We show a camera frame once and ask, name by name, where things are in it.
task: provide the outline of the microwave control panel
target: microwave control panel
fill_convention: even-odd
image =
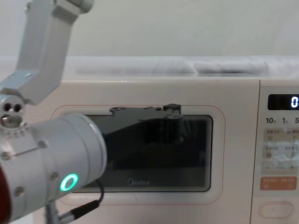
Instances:
[[[252,220],[298,223],[299,88],[261,87]]]

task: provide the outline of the black cable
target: black cable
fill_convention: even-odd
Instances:
[[[101,190],[101,195],[100,195],[99,200],[94,200],[94,201],[84,204],[78,208],[72,209],[70,212],[74,216],[75,220],[86,215],[87,213],[95,210],[96,208],[98,208],[100,206],[101,202],[103,201],[104,194],[105,194],[104,186],[99,180],[96,180],[95,182],[98,184],[98,186]]]
[[[101,195],[100,195],[100,198],[99,198],[99,205],[101,204],[101,202],[103,201],[104,199],[104,194],[105,194],[105,188],[104,188],[104,185],[102,184],[101,181],[99,181],[98,179],[95,181],[97,183],[97,185],[99,186],[100,190],[101,190]]]

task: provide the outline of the microwave oven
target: microwave oven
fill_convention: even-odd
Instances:
[[[299,80],[269,77],[65,79],[30,123],[81,113],[97,123],[113,107],[181,105],[192,136],[108,164],[101,206],[76,223],[297,224]],[[99,197],[90,184],[57,201],[61,213]],[[33,214],[42,223],[43,210]]]

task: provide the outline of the red object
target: red object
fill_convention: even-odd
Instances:
[[[0,224],[8,223],[11,216],[11,202],[5,176],[0,166]]]

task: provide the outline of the microwave window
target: microwave window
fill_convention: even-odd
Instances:
[[[87,116],[95,124],[103,117]],[[208,115],[184,115],[179,121],[178,133],[179,138],[174,141],[151,142],[126,158],[109,161],[100,178],[106,191],[208,191],[211,186],[213,119]],[[97,185],[91,183],[80,192],[98,190]]]

